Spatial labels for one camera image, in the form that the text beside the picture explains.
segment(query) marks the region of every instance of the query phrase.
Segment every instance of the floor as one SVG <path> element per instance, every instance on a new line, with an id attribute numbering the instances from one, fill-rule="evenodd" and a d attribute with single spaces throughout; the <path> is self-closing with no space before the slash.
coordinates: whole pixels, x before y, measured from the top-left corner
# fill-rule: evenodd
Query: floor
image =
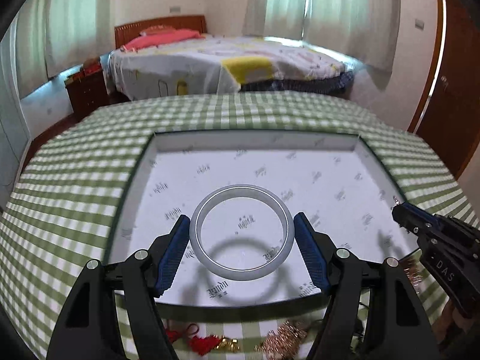
<path id="1" fill-rule="evenodd" d="M 119 103 L 126 103 L 129 99 L 119 92 L 114 92 L 110 95 L 110 104 L 119 104 Z M 64 131 L 68 130 L 69 128 L 75 126 L 78 123 L 77 119 L 75 118 L 74 114 L 67 116 L 65 119 L 59 121 L 58 123 L 54 124 L 50 127 L 47 131 L 40 134 L 36 137 L 30 148 L 28 149 L 27 155 L 25 157 L 25 162 L 23 163 L 22 172 L 25 170 L 28 163 L 34 157 L 35 153 L 49 140 L 55 138 L 57 135 L 60 135 Z"/>

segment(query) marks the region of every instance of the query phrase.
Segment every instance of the white ring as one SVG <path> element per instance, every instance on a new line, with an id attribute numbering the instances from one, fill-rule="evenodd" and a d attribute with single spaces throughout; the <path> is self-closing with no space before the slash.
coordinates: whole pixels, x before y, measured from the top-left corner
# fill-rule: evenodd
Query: white ring
<path id="1" fill-rule="evenodd" d="M 266 264 L 252 269 L 233 269 L 215 262 L 202 246 L 201 231 L 203 221 L 214 207 L 225 200 L 251 198 L 269 206 L 280 219 L 283 228 L 283 245 L 278 254 Z M 263 278 L 277 269 L 289 256 L 295 240 L 293 218 L 287 206 L 272 192 L 254 185 L 231 185 L 220 188 L 208 195 L 198 205 L 190 223 L 190 242 L 198 260 L 212 273 L 221 278 L 248 281 Z"/>

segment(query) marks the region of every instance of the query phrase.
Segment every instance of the wooden door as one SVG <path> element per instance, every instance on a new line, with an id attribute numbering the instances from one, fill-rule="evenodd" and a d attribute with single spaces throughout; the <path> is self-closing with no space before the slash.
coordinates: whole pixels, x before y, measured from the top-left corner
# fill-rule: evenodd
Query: wooden door
<path id="1" fill-rule="evenodd" d="M 459 0 L 446 0 L 439 79 L 417 134 L 458 178 L 480 142 L 480 31 Z"/>

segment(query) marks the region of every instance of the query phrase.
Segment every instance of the gingham tablecloth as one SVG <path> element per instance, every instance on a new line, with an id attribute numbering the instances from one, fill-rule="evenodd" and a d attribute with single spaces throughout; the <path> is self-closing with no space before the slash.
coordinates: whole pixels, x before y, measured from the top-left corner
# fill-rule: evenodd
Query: gingham tablecloth
<path id="1" fill-rule="evenodd" d="M 0 221 L 0 303 L 39 359 L 46 356 L 62 305 L 83 266 L 104 256 L 129 177 L 152 133 L 220 128 L 359 134 L 411 203 L 478 226 L 462 190 L 422 139 L 386 126 L 346 100 L 297 92 L 237 93 L 102 108 L 42 147 L 20 177 Z M 446 295 L 421 269 L 424 280 L 419 296 L 433 322 Z M 228 322 L 217 315 L 216 322 L 199 323 L 199 334 L 239 338 L 241 353 L 212 352 L 209 360 L 261 359 L 254 347 L 270 329 L 299 314 L 306 321 L 321 318 L 324 306 L 291 310 L 289 315 L 288 307 L 283 307 L 282 318 L 273 320 L 262 316 L 261 309 L 256 316 L 238 312 L 238 318 L 230 316 Z M 117 309 L 127 355 L 136 359 L 121 299 Z M 188 314 L 179 309 L 162 312 L 180 320 Z M 309 335 L 298 358 L 306 357 L 313 339 Z M 197 358 L 183 341 L 175 348 L 181 359 Z"/>

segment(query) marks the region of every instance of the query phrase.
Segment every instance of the screw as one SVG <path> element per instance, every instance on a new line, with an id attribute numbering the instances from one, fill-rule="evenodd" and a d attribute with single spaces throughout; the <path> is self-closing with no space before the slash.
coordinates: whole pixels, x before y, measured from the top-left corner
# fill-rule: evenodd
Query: screw
<path id="1" fill-rule="evenodd" d="M 347 249 L 338 249 L 337 256 L 341 259 L 347 259 L 348 257 L 350 257 L 350 252 Z"/>
<path id="2" fill-rule="evenodd" d="M 88 269 L 95 269 L 97 267 L 98 267 L 98 261 L 96 259 L 91 259 L 89 262 L 87 262 Z"/>
<path id="3" fill-rule="evenodd" d="M 387 264 L 392 268 L 398 267 L 398 260 L 394 259 L 393 257 L 387 258 Z"/>
<path id="4" fill-rule="evenodd" d="M 138 252 L 135 253 L 135 258 L 137 260 L 144 260 L 148 256 L 148 252 L 146 250 L 139 250 Z"/>

